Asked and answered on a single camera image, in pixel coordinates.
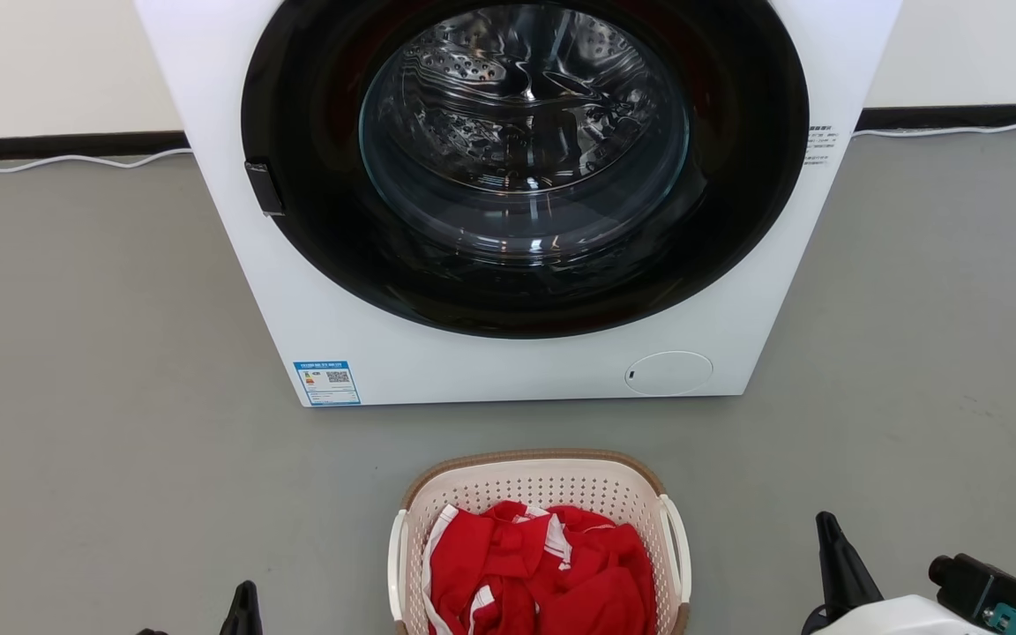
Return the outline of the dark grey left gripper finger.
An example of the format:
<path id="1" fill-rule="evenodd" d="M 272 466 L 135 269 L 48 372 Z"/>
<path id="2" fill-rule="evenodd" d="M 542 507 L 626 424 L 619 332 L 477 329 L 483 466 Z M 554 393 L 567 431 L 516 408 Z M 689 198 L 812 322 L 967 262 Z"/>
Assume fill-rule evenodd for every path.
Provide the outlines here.
<path id="1" fill-rule="evenodd" d="M 244 581 L 235 588 L 219 635 L 262 635 L 263 632 L 257 586 L 253 581 Z"/>

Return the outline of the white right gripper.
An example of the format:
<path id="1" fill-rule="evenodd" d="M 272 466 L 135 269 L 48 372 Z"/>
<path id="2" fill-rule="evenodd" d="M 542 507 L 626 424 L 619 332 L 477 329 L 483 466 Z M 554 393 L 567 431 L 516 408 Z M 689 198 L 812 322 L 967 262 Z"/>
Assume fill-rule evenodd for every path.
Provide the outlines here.
<path id="1" fill-rule="evenodd" d="M 836 516 L 818 513 L 815 524 L 823 604 L 807 616 L 802 635 L 995 634 L 924 596 L 912 594 L 883 601 L 878 584 Z"/>

